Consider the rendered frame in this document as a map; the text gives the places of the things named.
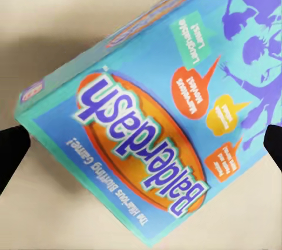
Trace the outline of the board game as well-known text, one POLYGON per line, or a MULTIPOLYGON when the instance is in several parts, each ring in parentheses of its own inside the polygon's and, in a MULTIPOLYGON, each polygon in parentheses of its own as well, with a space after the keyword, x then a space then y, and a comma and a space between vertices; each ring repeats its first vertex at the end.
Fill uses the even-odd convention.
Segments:
POLYGON ((19 92, 14 119, 149 249, 268 154, 282 0, 163 0, 19 92))

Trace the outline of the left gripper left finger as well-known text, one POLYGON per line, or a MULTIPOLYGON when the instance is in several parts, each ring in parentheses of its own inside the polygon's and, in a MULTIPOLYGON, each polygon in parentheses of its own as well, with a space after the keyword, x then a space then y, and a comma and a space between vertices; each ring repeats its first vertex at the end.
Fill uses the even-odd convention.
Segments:
POLYGON ((22 125, 0 131, 0 194, 30 146, 29 133, 22 125))

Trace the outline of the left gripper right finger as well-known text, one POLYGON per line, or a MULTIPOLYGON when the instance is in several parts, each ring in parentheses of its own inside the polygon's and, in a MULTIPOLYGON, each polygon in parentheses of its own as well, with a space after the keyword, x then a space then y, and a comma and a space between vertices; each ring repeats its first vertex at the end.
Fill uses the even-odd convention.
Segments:
POLYGON ((282 127, 269 124, 264 135, 263 145, 282 172, 282 127))

